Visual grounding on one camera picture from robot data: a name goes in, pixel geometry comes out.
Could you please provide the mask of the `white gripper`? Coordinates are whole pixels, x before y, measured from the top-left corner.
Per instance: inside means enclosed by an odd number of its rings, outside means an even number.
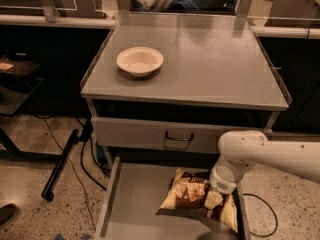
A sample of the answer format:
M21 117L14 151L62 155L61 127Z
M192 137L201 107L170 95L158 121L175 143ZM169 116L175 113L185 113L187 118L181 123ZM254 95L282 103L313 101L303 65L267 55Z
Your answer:
M209 182L214 190L208 192L204 206L214 209L221 205L222 194L231 194L246 171L247 166L244 163L236 163L220 157L210 173Z

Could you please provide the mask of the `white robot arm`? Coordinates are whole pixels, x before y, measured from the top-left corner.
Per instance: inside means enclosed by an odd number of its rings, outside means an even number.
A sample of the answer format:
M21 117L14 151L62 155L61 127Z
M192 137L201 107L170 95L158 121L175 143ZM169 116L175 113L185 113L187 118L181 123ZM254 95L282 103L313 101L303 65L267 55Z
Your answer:
M319 142L272 141L263 132L248 130L224 133L217 147L220 156L209 177L215 197L232 194L255 163L320 181Z

